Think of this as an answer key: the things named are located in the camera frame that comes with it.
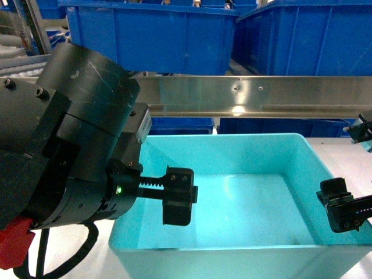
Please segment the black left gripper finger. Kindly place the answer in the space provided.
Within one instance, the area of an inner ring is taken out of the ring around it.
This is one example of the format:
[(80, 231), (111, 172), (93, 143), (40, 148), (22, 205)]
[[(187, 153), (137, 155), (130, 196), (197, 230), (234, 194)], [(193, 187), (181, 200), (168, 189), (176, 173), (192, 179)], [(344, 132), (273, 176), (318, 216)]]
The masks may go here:
[(198, 187), (194, 171), (167, 166), (161, 177), (140, 177), (137, 197), (162, 201), (162, 222), (170, 226), (188, 226), (192, 205), (197, 203)]

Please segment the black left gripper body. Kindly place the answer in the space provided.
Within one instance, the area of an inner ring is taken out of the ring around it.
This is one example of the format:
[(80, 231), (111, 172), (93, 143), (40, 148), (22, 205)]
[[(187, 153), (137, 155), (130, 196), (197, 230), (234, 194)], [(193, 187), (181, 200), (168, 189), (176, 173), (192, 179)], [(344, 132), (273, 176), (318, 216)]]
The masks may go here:
[(116, 158), (78, 159), (66, 178), (61, 223), (81, 224), (125, 214), (135, 201), (135, 194), (126, 190), (138, 186), (134, 179), (141, 171), (140, 164), (133, 169)]

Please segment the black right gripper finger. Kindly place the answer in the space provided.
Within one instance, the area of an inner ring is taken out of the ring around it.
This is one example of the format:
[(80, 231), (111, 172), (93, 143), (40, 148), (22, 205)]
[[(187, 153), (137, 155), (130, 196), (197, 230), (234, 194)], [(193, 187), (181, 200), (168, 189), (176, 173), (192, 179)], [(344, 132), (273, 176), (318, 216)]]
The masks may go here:
[(343, 132), (351, 137), (352, 144), (360, 144), (371, 152), (371, 112), (361, 112), (350, 126), (343, 128)]
[(342, 177), (322, 181), (316, 195), (335, 233), (359, 231), (363, 223), (371, 218), (371, 196), (354, 198)]

